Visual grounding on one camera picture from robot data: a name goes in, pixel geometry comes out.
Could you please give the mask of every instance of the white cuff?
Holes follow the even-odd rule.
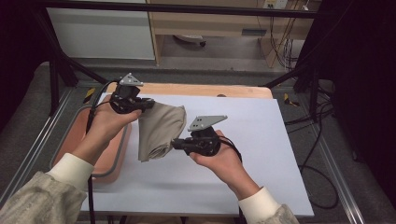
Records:
[[[247,219],[247,223],[258,223],[272,217],[280,204],[275,201],[266,188],[252,196],[239,201],[239,207]]]
[[[83,190],[92,171],[93,166],[91,164],[70,153],[65,153],[47,174],[59,182]]]

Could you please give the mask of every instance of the white table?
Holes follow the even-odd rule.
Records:
[[[244,166],[259,186],[267,187],[279,203],[297,217],[314,215],[294,158],[283,119],[273,99],[181,95],[148,95],[168,105],[184,105],[187,124],[196,116],[227,115],[214,125],[233,140]],[[237,217],[237,200],[211,171],[194,163],[182,150],[164,158],[137,160],[138,123],[133,123],[120,177],[94,185],[94,209],[105,214]],[[88,211],[88,200],[82,211]]]

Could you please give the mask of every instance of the person's left hand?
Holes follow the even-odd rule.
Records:
[[[110,95],[106,96],[103,102],[109,100]],[[96,135],[101,140],[109,142],[125,125],[137,120],[141,114],[141,110],[135,110],[129,114],[118,114],[110,104],[99,105],[96,108],[89,135]]]

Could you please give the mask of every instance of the brown tray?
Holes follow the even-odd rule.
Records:
[[[90,109],[91,106],[87,105],[83,106],[77,112],[61,144],[58,146],[55,155],[52,157],[49,165],[50,168],[52,168],[66,152],[72,152],[84,138]],[[94,165],[94,170],[92,172],[93,181],[110,183],[119,177],[131,130],[132,125],[128,124],[110,141],[110,144]]]

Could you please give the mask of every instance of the metal bracket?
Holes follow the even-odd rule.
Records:
[[[137,80],[132,73],[126,75],[122,80],[120,80],[121,86],[143,86],[143,82]]]
[[[221,116],[197,116],[188,129],[189,132],[204,130],[213,124],[227,119],[226,115]]]

